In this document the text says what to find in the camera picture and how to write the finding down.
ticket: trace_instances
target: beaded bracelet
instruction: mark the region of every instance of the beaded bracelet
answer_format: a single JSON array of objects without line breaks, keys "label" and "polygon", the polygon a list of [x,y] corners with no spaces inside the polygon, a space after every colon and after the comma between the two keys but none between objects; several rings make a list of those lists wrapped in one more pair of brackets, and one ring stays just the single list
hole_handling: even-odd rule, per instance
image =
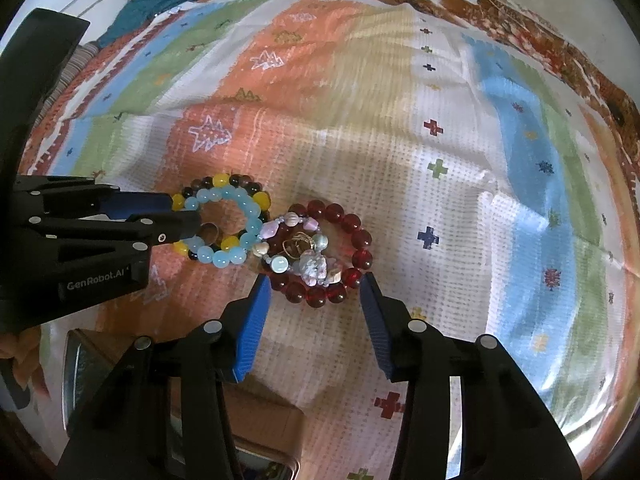
[{"label": "beaded bracelet", "polygon": [[[351,256],[353,267],[342,270],[335,258],[327,258],[322,254],[328,239],[319,227],[318,220],[321,218],[340,224],[342,230],[351,235],[351,244],[356,249]],[[302,224],[304,231],[313,235],[298,231],[288,240],[282,240],[299,224]],[[313,308],[320,308],[326,300],[341,303],[347,297],[347,287],[359,288],[362,277],[360,269],[368,270],[373,263],[373,256],[368,250],[372,243],[371,234],[362,229],[361,224],[357,215],[345,215],[342,206],[336,203],[326,207],[321,200],[312,200],[306,207],[294,204],[286,214],[262,226],[258,238],[273,242],[258,242],[252,247],[252,253],[263,260],[267,270],[273,271],[270,276],[271,288],[283,292],[291,303],[306,299]],[[291,254],[287,242],[293,243],[299,254]],[[289,263],[289,259],[281,254],[270,256],[270,252],[275,253],[279,249],[280,243],[283,252],[294,260],[293,263]]]},{"label": "beaded bracelet", "polygon": [[[221,200],[234,200],[238,204],[246,217],[246,224],[237,235],[223,237],[220,245],[217,245],[215,242],[220,230],[215,224],[207,222],[201,225],[196,236],[174,244],[178,254],[203,264],[213,264],[219,269],[229,263],[243,264],[246,252],[259,241],[257,235],[262,224],[269,221],[271,199],[262,190],[261,184],[248,175],[219,173],[202,180],[196,179],[182,193],[173,195],[172,200],[173,210],[197,210],[202,204]],[[214,242],[207,244],[204,237],[212,238]]]}]

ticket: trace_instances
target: dark blue snowflake print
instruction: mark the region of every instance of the dark blue snowflake print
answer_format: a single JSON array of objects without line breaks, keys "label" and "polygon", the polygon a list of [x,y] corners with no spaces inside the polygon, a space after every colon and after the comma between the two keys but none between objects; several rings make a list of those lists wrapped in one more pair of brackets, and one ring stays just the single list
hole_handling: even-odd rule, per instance
[{"label": "dark blue snowflake print", "polygon": [[542,173],[545,173],[548,175],[554,174],[554,167],[551,164],[549,164],[546,160],[539,162],[538,167],[540,168],[540,171],[542,171]]}]

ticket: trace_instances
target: pink bead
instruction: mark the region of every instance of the pink bead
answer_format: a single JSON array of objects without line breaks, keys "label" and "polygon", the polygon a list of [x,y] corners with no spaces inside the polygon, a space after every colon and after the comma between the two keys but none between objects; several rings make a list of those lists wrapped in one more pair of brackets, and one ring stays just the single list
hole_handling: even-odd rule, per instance
[{"label": "pink bead", "polygon": [[305,231],[316,231],[318,230],[318,220],[316,220],[315,218],[311,218],[310,216],[305,220],[305,223],[302,225],[302,228]]},{"label": "pink bead", "polygon": [[278,231],[278,226],[279,224],[275,220],[262,224],[262,228],[260,229],[262,239],[267,240],[268,238],[273,238]]}]

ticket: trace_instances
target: blue gripper pad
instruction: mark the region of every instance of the blue gripper pad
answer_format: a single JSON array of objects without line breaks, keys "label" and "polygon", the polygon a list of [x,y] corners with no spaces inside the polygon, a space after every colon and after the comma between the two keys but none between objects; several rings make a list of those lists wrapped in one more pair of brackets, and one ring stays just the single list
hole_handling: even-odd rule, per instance
[{"label": "blue gripper pad", "polygon": [[260,274],[249,296],[229,303],[220,316],[226,332],[234,338],[236,359],[231,375],[238,383],[244,380],[254,366],[270,301],[271,284],[266,275]]},{"label": "blue gripper pad", "polygon": [[371,272],[360,281],[360,306],[369,329],[369,336],[378,366],[393,383],[408,380],[406,364],[399,352],[406,343],[404,329],[411,316],[404,303],[382,295]]}]

